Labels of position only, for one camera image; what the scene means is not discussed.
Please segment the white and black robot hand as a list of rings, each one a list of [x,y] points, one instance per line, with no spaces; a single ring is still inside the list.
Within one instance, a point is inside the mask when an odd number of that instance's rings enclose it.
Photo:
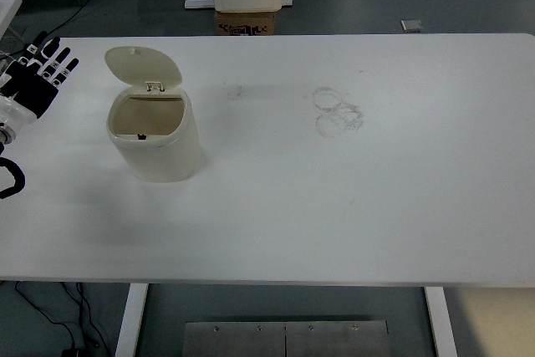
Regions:
[[[79,64],[59,37],[41,32],[1,74],[1,134],[4,143],[40,119],[59,93],[59,87]]]

